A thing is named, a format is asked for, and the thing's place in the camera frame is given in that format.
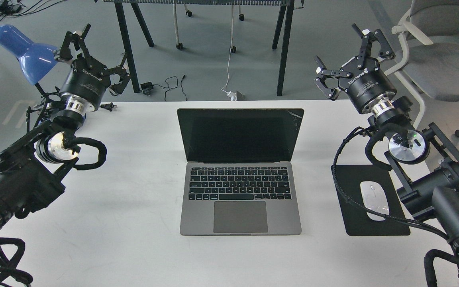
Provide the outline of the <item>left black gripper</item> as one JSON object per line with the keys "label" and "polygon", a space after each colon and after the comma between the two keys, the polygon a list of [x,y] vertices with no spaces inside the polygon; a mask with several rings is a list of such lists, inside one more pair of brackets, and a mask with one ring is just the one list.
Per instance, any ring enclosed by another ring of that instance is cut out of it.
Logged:
{"label": "left black gripper", "polygon": [[[122,53],[120,64],[110,69],[91,57],[84,43],[90,28],[91,24],[87,24],[82,34],[68,31],[62,45],[57,49],[57,61],[62,63],[69,63],[73,59],[70,49],[72,43],[76,51],[82,51],[80,56],[73,60],[71,71],[60,89],[60,96],[78,96],[92,106],[99,106],[107,88],[112,96],[121,95],[130,82],[131,75],[126,69],[126,52]],[[111,83],[110,76],[113,75],[120,77],[117,83]]]}

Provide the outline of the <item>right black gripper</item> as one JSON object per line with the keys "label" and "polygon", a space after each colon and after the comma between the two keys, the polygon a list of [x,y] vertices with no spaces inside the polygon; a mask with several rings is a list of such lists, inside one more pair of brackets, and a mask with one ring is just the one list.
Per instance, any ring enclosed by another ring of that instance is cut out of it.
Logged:
{"label": "right black gripper", "polygon": [[[322,60],[315,56],[314,60],[318,65],[315,84],[330,100],[337,100],[340,91],[344,91],[355,109],[360,114],[366,114],[371,112],[371,101],[380,96],[392,99],[397,93],[397,89],[379,67],[378,60],[370,57],[372,44],[376,41],[380,44],[379,56],[383,59],[394,59],[395,53],[380,29],[364,34],[355,23],[351,26],[362,40],[358,56],[345,63],[341,67],[342,71],[326,69]],[[339,87],[327,87],[327,79],[339,79]]]}

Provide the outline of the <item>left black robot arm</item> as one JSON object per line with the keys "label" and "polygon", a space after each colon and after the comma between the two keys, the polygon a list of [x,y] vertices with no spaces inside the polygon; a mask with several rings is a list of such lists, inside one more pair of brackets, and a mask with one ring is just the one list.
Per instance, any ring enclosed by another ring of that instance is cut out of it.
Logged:
{"label": "left black robot arm", "polygon": [[[38,112],[35,125],[0,153],[0,230],[12,218],[46,208],[65,191],[62,180],[71,169],[92,170],[107,158],[106,146],[92,138],[77,138],[86,114],[101,107],[106,90],[122,94],[130,74],[121,64],[108,68],[96,60],[86,47],[90,25],[83,31],[68,31],[59,48],[36,43],[16,27],[0,26],[0,45],[13,54],[27,81],[41,89],[39,81],[58,62],[70,64],[62,88],[53,95],[41,92],[43,101],[27,114]],[[0,285],[8,277],[29,287],[33,277],[18,269],[25,243],[18,238],[0,237]]]}

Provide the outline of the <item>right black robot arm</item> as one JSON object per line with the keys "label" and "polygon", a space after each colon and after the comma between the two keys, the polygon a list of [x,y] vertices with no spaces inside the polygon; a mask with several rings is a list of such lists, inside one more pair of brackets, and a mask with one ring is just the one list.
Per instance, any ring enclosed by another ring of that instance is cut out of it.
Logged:
{"label": "right black robot arm", "polygon": [[[459,150],[439,127],[431,123],[419,131],[410,121],[412,102],[405,97],[394,100],[395,87],[384,74],[377,58],[371,56],[372,44],[381,46],[379,57],[394,59],[395,54],[380,29],[362,31],[352,28],[361,39],[359,54],[338,70],[327,69],[319,57],[317,87],[330,100],[345,92],[357,112],[370,113],[369,127],[356,127],[343,140],[331,166],[337,192],[347,203],[362,210],[444,238],[452,252],[430,250],[424,257],[426,281],[437,286],[433,261],[441,258],[458,268],[459,278]],[[373,211],[357,203],[339,184],[336,164],[345,145],[355,136],[368,136],[365,155],[372,165],[393,171],[402,187],[396,192],[412,219],[398,218]]]}

